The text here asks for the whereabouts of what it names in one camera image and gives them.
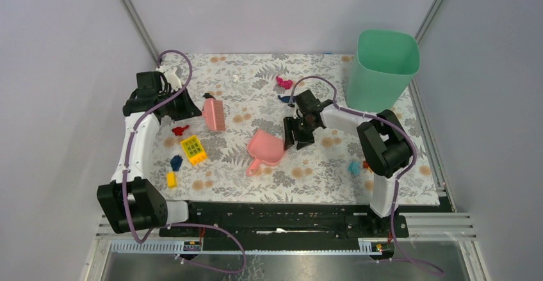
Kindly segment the pink plastic dustpan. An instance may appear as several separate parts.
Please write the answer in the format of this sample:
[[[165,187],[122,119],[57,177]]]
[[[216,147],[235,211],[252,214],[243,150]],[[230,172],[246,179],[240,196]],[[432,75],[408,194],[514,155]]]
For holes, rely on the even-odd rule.
[[[247,151],[252,162],[246,170],[246,175],[251,177],[262,163],[268,166],[280,163],[285,153],[284,140],[259,129],[249,141]]]

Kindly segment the pink plastic hand brush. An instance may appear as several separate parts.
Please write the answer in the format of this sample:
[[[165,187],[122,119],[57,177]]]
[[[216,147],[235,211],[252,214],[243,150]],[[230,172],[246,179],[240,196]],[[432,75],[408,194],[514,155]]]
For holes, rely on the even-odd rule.
[[[213,98],[206,99],[202,109],[202,116],[209,130],[214,132],[226,131],[225,112],[221,100]]]

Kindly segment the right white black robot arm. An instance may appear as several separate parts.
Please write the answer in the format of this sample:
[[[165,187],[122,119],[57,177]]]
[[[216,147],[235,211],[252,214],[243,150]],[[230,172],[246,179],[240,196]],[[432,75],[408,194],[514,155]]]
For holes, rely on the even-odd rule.
[[[337,105],[333,100],[320,101],[310,90],[287,97],[294,116],[284,118],[284,149],[300,150],[314,143],[315,130],[330,128],[357,136],[369,168],[374,173],[367,220],[369,233],[384,237],[393,228],[397,208],[396,179],[407,171],[415,148],[396,115],[385,109],[376,115]]]

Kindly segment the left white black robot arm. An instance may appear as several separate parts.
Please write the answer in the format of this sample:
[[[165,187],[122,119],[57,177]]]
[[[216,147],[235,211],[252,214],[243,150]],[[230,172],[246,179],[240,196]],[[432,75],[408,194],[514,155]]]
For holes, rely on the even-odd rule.
[[[184,237],[194,235],[197,217],[183,200],[167,201],[150,182],[151,153],[161,120],[185,120],[202,113],[175,72],[139,72],[137,87],[122,108],[123,147],[108,184],[97,188],[97,199],[116,234],[151,230],[174,223]]]

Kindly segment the dark blue paper scrap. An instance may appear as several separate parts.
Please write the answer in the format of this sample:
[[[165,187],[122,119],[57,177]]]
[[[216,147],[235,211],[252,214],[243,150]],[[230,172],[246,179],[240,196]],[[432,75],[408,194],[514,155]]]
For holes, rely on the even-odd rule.
[[[295,100],[296,100],[296,96],[290,96],[290,95],[284,95],[284,96],[281,96],[281,95],[278,95],[277,96],[278,100],[280,100],[281,102],[285,103],[285,104],[293,104],[295,103]]]

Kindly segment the magenta paper scrap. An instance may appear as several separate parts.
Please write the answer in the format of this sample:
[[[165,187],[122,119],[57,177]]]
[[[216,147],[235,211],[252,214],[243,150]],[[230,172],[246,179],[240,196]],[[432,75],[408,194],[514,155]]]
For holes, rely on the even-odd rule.
[[[280,76],[276,76],[275,77],[275,81],[276,81],[276,84],[285,89],[285,90],[288,90],[290,89],[292,86],[293,86],[293,81],[290,80],[290,79],[283,79],[282,77]]]

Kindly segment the red paper scrap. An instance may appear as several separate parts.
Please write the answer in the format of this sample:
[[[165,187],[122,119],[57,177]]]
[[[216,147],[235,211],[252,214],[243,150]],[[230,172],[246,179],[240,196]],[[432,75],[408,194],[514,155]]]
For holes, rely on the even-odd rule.
[[[173,134],[177,137],[183,136],[183,134],[190,128],[190,125],[178,126],[171,129]]]

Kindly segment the floral patterned table mat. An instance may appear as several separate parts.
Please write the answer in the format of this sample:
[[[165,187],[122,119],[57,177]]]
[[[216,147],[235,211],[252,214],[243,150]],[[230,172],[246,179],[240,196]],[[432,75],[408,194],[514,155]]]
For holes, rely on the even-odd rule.
[[[288,91],[276,84],[280,76],[297,83],[296,92],[311,90],[321,100],[337,97],[344,104],[344,87],[353,57],[331,54],[191,54],[193,77],[188,92],[201,105],[209,92],[222,100],[225,132],[211,132],[202,118],[180,122],[190,125],[184,137],[196,135],[208,158],[191,165],[182,162],[177,187],[168,188],[170,160],[183,155],[181,138],[171,131],[169,118],[161,121],[152,148],[150,181],[168,200],[228,202],[289,202],[366,204],[373,193],[373,173],[362,169],[365,161],[357,137],[336,129],[318,129],[315,143],[289,149],[276,166],[261,165],[254,176],[246,170],[252,162],[247,144],[262,129],[276,137],[284,134],[283,119],[293,110],[278,100]],[[238,81],[233,75],[239,75]],[[348,172],[352,161],[361,173]]]

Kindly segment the light blue paper scrap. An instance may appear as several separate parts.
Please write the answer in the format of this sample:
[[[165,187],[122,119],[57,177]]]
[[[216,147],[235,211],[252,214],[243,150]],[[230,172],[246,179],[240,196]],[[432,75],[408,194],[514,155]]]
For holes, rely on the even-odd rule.
[[[349,163],[348,172],[353,177],[359,176],[361,173],[361,163],[359,161],[352,161]]]

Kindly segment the colourful toy block car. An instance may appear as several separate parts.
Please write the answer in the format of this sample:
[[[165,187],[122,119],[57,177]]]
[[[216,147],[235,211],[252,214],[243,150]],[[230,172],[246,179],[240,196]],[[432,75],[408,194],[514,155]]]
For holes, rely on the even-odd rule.
[[[369,167],[369,164],[367,163],[367,161],[362,162],[362,169],[365,172],[374,173],[374,171]]]

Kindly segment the yellow toy block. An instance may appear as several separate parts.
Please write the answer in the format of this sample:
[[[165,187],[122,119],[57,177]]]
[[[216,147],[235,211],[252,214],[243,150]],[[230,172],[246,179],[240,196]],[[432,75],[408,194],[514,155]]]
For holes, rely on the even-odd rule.
[[[205,161],[208,156],[204,147],[202,146],[199,138],[196,135],[190,136],[185,140],[180,142],[181,148],[183,149],[188,161],[192,165],[197,165]]]

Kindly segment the small navy paper scrap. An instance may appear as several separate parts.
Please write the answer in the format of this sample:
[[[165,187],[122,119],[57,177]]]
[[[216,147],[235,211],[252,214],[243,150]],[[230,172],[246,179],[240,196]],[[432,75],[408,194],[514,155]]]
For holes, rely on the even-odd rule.
[[[183,159],[180,155],[175,155],[170,160],[170,166],[173,172],[178,172],[181,169]]]

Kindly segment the small yellow brick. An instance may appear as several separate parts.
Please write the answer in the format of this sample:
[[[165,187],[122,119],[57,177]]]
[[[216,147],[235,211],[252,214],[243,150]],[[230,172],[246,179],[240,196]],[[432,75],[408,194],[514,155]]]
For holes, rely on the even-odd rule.
[[[168,172],[166,174],[166,184],[168,188],[176,188],[177,187],[177,178],[176,174],[174,172]]]

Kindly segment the green plastic trash bin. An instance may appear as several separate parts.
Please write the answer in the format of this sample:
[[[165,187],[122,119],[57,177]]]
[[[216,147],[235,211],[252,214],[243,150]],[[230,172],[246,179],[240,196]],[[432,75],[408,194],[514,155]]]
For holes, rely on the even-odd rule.
[[[384,29],[363,31],[345,89],[346,105],[374,113],[392,107],[418,73],[420,62],[413,36]]]

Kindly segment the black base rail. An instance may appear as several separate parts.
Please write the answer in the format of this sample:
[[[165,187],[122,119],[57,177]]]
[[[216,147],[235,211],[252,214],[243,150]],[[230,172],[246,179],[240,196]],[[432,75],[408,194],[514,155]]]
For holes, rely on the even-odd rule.
[[[409,235],[403,216],[379,217],[368,205],[233,204],[189,202],[186,221],[165,204],[130,203],[135,230],[158,230],[160,237],[190,238],[190,251],[349,250],[355,240],[390,243]]]

